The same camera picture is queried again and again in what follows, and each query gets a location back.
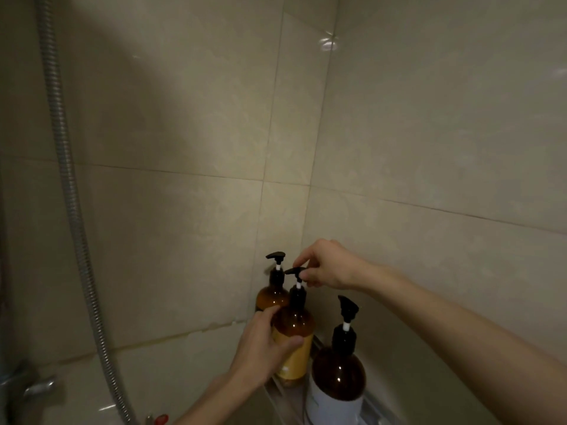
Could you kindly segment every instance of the flexible metal hose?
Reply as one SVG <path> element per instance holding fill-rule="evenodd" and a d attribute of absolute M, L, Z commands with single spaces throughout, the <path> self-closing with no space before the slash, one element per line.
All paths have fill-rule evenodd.
<path fill-rule="evenodd" d="M 137 424 L 136 417 L 124 395 L 122 385 L 116 375 L 116 370 L 110 359 L 107 338 L 104 331 L 98 295 L 96 293 L 95 277 L 92 271 L 89 245 L 84 230 L 79 191 L 76 185 L 73 156 L 69 142 L 69 129 L 63 103 L 63 87 L 59 68 L 59 56 L 55 31 L 53 29 L 52 0 L 35 0 L 36 19 L 38 22 L 41 61 L 45 78 L 45 88 L 51 115 L 51 127 L 59 162 L 59 173 L 67 217 L 73 237 L 76 262 L 81 276 L 81 285 L 91 321 L 92 333 L 95 338 L 96 350 L 102 364 L 103 374 L 108 389 L 120 418 L 125 424 Z"/>

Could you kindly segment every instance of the wall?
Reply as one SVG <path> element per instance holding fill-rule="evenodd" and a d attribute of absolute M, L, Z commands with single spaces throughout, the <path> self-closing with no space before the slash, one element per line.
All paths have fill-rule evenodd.
<path fill-rule="evenodd" d="M 567 361 L 566 0 L 341 0 L 303 245 L 336 238 Z M 352 294 L 371 390 L 415 424 L 496 420 Z M 311 292 L 321 335 L 335 292 Z"/>
<path fill-rule="evenodd" d="M 180 414 L 228 368 L 267 281 L 264 256 L 299 252 L 337 1 L 55 0 L 89 247 L 139 418 Z M 67 228 L 33 3 L 0 3 L 19 353 L 63 378 L 42 423 L 116 423 Z M 259 393 L 234 421 L 271 414 Z"/>

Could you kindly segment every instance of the person's left hand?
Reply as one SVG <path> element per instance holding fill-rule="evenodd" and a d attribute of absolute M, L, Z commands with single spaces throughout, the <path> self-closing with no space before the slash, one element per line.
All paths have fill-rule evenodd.
<path fill-rule="evenodd" d="M 229 373 L 242 379 L 246 385 L 259 388 L 277 372 L 291 353 L 303 344 L 303 337 L 293 336 L 282 344 L 276 344 L 272 338 L 272 317 L 280 306 L 256 312 L 246 325 L 238 342 Z"/>

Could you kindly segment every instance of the person's left arm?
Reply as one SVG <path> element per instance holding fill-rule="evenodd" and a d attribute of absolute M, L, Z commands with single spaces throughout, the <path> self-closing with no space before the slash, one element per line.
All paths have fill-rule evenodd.
<path fill-rule="evenodd" d="M 271 321 L 278 310 L 274 306 L 256 312 L 240 338 L 230 370 L 213 380 L 175 425 L 222 424 L 302 345 L 301 336 L 292 337 L 282 345 L 273 341 Z"/>

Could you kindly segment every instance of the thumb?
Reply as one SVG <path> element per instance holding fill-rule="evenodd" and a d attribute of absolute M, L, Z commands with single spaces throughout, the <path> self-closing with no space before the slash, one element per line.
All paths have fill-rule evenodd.
<path fill-rule="evenodd" d="M 293 336 L 288 338 L 284 343 L 278 346 L 280 357 L 282 361 L 287 359 L 294 351 L 298 350 L 303 345 L 303 337 Z"/>
<path fill-rule="evenodd" d="M 321 269 L 313 267 L 310 269 L 303 270 L 299 273 L 299 278 L 304 282 L 320 282 L 319 276 L 321 274 Z"/>

